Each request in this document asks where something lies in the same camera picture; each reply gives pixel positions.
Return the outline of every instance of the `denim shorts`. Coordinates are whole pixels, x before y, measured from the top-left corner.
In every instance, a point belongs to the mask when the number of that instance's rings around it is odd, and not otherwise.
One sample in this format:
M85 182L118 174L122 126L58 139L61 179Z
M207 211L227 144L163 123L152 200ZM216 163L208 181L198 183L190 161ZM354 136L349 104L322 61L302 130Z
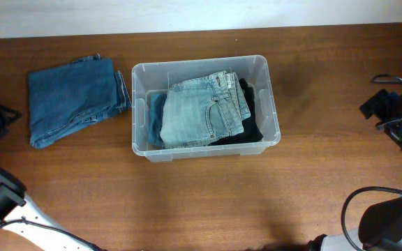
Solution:
M242 133L250 116L237 75L214 73L170 87L161 138L166 149L207 146Z
M122 74L99 54L29 73L30 143L44 148L131 107Z

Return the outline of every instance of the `wood grain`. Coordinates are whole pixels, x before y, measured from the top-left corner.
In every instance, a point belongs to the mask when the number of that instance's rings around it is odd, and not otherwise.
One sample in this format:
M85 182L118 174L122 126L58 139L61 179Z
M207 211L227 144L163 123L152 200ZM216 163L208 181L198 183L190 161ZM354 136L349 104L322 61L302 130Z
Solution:
M52 146L29 145L27 73L93 53L127 77L136 63L261 54L269 62L281 142L261 155L152 163L131 149L131 111ZM0 166L74 234L108 250L245 250L340 234L344 199L402 187L402 152L358 107L402 76L402 24L0 40L0 102L24 116L0 141ZM368 193L348 212L389 199ZM0 232L0 250L37 251Z

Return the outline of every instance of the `white backdrop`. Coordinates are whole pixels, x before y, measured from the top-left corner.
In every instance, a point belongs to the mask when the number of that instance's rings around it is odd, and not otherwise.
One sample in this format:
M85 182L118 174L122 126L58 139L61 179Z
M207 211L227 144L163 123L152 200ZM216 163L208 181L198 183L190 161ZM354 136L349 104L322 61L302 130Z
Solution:
M402 22L402 0L3 0L0 38Z

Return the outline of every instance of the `wooden table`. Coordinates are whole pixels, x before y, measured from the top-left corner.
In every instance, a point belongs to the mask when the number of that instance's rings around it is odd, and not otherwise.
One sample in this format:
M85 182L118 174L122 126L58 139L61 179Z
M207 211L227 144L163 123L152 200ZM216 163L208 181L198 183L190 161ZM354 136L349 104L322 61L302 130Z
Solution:
M152 163L131 149L131 110L43 150L29 145L27 73L100 53L136 63L261 54L269 62L281 142L260 155ZM0 141L0 167L74 234L108 250L245 250L340 234L344 199L402 187L402 152L358 107L402 76L402 24L0 39L0 102L24 116ZM392 198L357 197L365 209ZM0 250L38 250L0 231Z

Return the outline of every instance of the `plastic storage bin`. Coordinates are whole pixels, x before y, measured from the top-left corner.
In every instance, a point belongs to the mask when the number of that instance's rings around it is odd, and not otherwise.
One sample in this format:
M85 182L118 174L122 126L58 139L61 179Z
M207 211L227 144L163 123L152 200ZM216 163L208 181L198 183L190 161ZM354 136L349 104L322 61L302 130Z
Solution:
M255 91L255 117L263 134L256 143L158 149L148 144L150 95L167 92L173 84L226 70L244 78ZM165 63L139 63L132 70L133 151L152 162L230 154L260 154L280 141L276 106L267 60L260 55Z

